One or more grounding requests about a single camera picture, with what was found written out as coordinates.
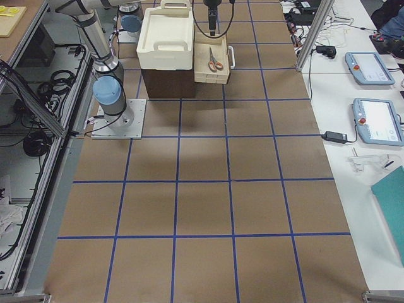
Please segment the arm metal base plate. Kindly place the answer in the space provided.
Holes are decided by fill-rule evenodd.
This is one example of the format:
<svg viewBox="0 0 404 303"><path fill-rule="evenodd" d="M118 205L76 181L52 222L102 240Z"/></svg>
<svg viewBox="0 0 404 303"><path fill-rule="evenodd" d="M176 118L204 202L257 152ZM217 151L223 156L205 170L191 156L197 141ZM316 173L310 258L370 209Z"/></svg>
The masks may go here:
<svg viewBox="0 0 404 303"><path fill-rule="evenodd" d="M137 44L140 37L140 31L128 32L123 29L119 30L118 43L119 44Z"/></svg>
<svg viewBox="0 0 404 303"><path fill-rule="evenodd" d="M146 111L146 99L127 99L127 107L116 122L114 117L96 119L91 138L95 140L140 140Z"/></svg>

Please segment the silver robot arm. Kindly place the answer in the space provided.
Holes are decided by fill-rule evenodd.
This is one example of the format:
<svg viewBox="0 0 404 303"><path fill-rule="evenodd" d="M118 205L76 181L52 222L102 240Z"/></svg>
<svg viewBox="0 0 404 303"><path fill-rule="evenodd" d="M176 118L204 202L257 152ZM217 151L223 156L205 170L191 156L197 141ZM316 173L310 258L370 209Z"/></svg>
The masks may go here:
<svg viewBox="0 0 404 303"><path fill-rule="evenodd" d="M144 115L135 100L124 91L124 70L113 46L105 38L96 8L124 6L127 1L51 1L56 13L72 17L94 60L98 79L92 86L104 121L93 137L135 137ZM147 9L138 29L137 55L141 73L151 98L193 98L196 94L194 70L195 19L189 1L161 1Z"/></svg>
<svg viewBox="0 0 404 303"><path fill-rule="evenodd" d="M140 2L130 2L119 7L122 29L129 33L141 30L143 9Z"/></svg>

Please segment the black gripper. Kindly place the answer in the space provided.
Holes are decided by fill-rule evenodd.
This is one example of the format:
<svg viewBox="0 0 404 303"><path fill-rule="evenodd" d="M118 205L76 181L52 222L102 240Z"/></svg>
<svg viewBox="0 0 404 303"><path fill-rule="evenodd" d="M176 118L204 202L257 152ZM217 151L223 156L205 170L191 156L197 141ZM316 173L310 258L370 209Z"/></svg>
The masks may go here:
<svg viewBox="0 0 404 303"><path fill-rule="evenodd" d="M203 4L208 7L208 23L210 36L214 37L217 28L217 7L221 5L222 0L203 0Z"/></svg>

